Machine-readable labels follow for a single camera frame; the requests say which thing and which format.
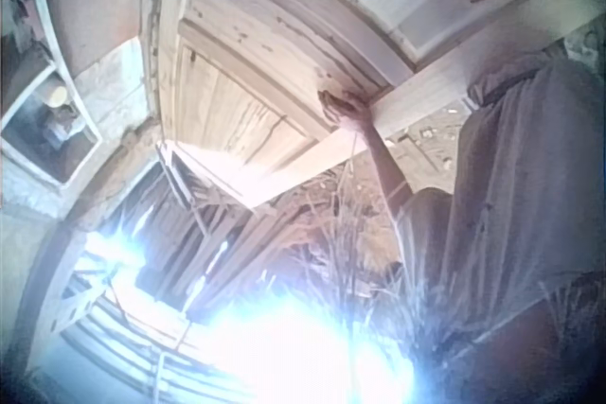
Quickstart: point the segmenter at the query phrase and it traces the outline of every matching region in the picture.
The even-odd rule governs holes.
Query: person
[[[550,402],[595,372],[604,340],[602,81],[534,54],[469,98],[450,195],[413,192],[364,100],[320,94],[372,157],[401,250],[392,312],[405,313],[406,355],[434,383],[420,387],[429,402],[439,387],[451,402]]]

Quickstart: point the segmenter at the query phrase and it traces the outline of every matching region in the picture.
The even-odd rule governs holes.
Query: bright light
[[[281,300],[253,314],[232,307],[210,328],[214,364],[250,386],[258,402],[351,402],[346,333],[300,302]],[[409,361],[392,368],[377,345],[362,340],[353,355],[356,402],[400,404],[410,395]]]
[[[143,215],[141,215],[141,218],[139,218],[136,222],[136,225],[134,226],[133,229],[133,233],[131,234],[131,237],[135,237],[137,235],[137,233],[143,229],[143,226],[145,226],[145,223],[147,222],[148,218],[150,217],[150,215],[152,214],[153,211],[153,204],[151,205],[150,208],[148,208],[145,213]]]
[[[198,281],[196,281],[196,284],[193,286],[193,290],[191,291],[191,294],[187,298],[186,303],[183,305],[183,309],[181,310],[182,313],[187,312],[187,310],[189,309],[189,307],[191,306],[193,301],[196,299],[196,297],[198,295],[200,295],[200,292],[202,292],[202,289],[205,288],[205,284],[206,284],[206,275],[203,275]]]
[[[121,262],[136,269],[145,267],[145,256],[135,248],[132,242],[120,233],[106,238],[99,232],[89,232],[86,235],[84,249],[91,255],[98,255],[107,260]]]
[[[208,264],[208,267],[206,268],[206,274],[210,274],[210,272],[212,272],[212,269],[214,269],[215,265],[217,265],[217,261],[219,260],[219,257],[221,257],[221,255],[225,252],[225,250],[228,247],[229,247],[229,243],[227,243],[226,241],[224,241],[221,244],[221,246],[219,247],[219,251],[212,258],[212,261],[210,262],[210,264]]]

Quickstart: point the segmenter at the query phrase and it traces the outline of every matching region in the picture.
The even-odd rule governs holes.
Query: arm
[[[413,192],[400,167],[372,124],[370,110],[356,96],[346,95],[347,100],[342,100],[333,97],[328,92],[319,94],[327,118],[342,128],[359,133],[366,142],[389,210],[389,216],[395,225],[401,208],[411,198]]]
[[[381,184],[381,191],[389,210],[389,216],[392,222],[395,223],[401,208],[412,197],[413,191],[410,189],[410,184],[406,181],[406,177],[398,166],[398,163],[391,156],[389,149],[374,126],[370,125],[369,129],[363,131],[362,137],[372,157],[372,163]]]

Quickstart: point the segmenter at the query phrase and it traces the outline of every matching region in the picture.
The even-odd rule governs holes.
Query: wooden ceiling
[[[254,207],[362,149],[326,122],[317,91],[365,97],[387,136],[463,97],[489,53],[540,50],[602,11],[601,0],[162,0],[167,145]]]

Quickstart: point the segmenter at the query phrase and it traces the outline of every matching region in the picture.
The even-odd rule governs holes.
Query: hand
[[[334,97],[328,91],[318,92],[324,115],[340,128],[366,133],[373,129],[370,109],[357,96],[343,93],[344,99]]]

